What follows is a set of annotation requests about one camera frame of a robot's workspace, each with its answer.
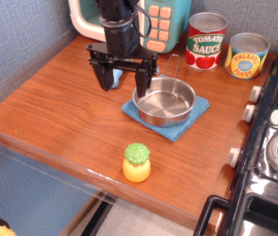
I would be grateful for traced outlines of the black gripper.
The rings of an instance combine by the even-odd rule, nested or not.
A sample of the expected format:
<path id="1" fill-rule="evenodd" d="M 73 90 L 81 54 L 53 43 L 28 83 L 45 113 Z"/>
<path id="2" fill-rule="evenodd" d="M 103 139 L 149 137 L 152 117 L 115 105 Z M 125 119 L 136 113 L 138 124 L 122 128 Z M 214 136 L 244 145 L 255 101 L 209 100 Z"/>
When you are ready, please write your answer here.
<path id="1" fill-rule="evenodd" d="M 158 54 L 144 48 L 140 44 L 142 34 L 139 28 L 137 12 L 130 12 L 124 19 L 109 20 L 103 16 L 99 22 L 104 28 L 105 43 L 94 43 L 87 46 L 90 53 L 90 64 L 99 85 L 105 91 L 114 83 L 113 68 L 136 71 L 136 90 L 140 98 L 145 96 L 151 85 L 152 75 L 157 75 L 159 67 L 156 60 Z M 127 62 L 128 59 L 140 59 L 143 68 L 137 62 Z"/>

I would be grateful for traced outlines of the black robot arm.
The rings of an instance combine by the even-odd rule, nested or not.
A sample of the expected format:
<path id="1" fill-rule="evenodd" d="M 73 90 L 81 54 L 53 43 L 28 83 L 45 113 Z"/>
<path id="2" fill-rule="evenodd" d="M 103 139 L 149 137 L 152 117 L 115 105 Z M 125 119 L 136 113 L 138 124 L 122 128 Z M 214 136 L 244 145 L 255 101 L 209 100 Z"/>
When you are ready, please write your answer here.
<path id="1" fill-rule="evenodd" d="M 114 83 L 114 69 L 135 72 L 138 97 L 143 97 L 157 75 L 158 54 L 140 44 L 138 13 L 146 11 L 136 0 L 99 0 L 100 24 L 104 28 L 104 43 L 88 44 L 90 64 L 102 89 L 108 91 Z"/>

